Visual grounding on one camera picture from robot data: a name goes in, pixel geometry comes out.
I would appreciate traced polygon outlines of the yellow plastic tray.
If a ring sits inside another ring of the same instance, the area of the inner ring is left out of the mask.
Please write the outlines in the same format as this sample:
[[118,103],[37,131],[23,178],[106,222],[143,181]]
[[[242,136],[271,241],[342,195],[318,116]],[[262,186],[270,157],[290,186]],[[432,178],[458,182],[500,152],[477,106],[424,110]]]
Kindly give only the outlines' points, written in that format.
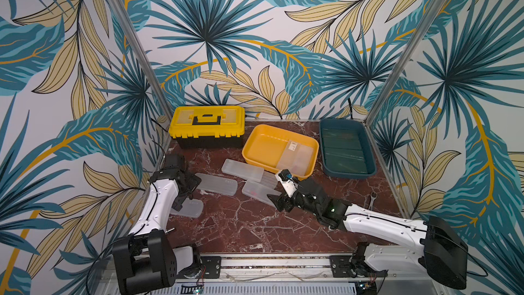
[[268,124],[261,124],[251,132],[242,149],[242,155],[248,164],[262,167],[268,172],[278,173],[281,170],[278,170],[276,166],[289,140],[314,148],[314,154],[305,176],[295,176],[290,171],[299,180],[307,179],[314,171],[319,152],[319,143],[312,137]]

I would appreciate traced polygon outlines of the teal plastic tray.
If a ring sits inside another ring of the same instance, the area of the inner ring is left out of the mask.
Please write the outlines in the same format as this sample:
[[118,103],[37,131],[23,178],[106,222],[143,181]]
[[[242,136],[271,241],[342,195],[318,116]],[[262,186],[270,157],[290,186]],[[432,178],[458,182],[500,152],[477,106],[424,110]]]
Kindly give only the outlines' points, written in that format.
[[373,149],[361,122],[325,119],[320,121],[319,136],[327,176],[360,180],[377,173]]

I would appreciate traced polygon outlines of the yellow black toolbox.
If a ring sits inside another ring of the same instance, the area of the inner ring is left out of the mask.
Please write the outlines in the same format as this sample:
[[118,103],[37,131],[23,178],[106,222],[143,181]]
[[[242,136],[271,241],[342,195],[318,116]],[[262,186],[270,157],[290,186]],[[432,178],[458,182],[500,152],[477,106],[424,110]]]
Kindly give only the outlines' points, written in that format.
[[245,109],[241,106],[186,106],[175,110],[169,135],[182,149],[241,148]]

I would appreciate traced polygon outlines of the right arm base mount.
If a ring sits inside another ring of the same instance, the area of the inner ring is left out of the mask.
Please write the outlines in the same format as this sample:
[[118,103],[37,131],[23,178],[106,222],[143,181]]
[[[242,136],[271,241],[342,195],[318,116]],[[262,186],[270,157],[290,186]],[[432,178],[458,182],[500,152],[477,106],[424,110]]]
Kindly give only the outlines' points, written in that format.
[[363,259],[353,255],[331,255],[330,268],[334,278],[387,277],[387,270],[373,270]]

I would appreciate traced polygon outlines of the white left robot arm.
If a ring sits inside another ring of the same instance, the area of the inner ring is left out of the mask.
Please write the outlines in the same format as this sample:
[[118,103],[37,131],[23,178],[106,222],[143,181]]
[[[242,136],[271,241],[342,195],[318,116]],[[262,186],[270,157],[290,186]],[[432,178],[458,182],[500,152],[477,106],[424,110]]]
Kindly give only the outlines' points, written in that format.
[[185,158],[169,154],[149,179],[149,195],[136,225],[116,240],[112,255],[121,294],[170,288],[177,277],[200,277],[204,266],[194,245],[173,248],[167,238],[171,211],[181,210],[201,179],[188,171]]

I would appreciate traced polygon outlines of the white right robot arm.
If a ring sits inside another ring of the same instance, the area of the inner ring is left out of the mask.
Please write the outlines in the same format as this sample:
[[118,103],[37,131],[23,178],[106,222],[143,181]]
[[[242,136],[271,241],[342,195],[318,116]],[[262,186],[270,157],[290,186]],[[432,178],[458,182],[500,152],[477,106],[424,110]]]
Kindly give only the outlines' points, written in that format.
[[448,288],[467,287],[468,246],[441,218],[403,219],[334,199],[312,179],[298,180],[282,171],[276,175],[284,188],[268,199],[279,212],[294,208],[311,213],[321,225],[365,234],[391,243],[390,249],[359,243],[342,270],[350,277],[385,277],[391,270],[426,273]]

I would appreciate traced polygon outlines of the clear pencil case labelled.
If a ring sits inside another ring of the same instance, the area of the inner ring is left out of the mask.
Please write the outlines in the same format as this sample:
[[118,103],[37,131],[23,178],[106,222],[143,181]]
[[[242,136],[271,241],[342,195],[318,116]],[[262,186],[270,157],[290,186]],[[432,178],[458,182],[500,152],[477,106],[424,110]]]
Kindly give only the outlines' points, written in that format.
[[276,168],[278,170],[288,169],[289,171],[291,171],[295,166],[294,162],[300,147],[300,143],[289,140],[285,146],[284,151],[282,152],[282,155],[280,157],[280,160],[278,161]]

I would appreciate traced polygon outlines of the clear pencil case top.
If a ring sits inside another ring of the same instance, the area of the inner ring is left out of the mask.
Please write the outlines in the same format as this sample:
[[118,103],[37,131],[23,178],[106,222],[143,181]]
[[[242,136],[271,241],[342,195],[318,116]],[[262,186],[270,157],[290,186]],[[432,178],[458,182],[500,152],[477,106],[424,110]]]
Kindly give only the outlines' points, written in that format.
[[264,174],[262,167],[249,165],[240,161],[227,158],[221,168],[223,173],[239,177],[243,180],[260,182]]

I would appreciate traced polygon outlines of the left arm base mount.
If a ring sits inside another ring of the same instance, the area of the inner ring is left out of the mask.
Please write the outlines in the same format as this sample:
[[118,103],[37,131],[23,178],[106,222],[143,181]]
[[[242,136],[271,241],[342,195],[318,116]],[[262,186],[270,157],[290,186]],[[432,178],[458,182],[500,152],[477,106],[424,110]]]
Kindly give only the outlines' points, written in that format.
[[192,266],[183,269],[177,278],[182,279],[219,279],[221,274],[221,256],[203,256]]

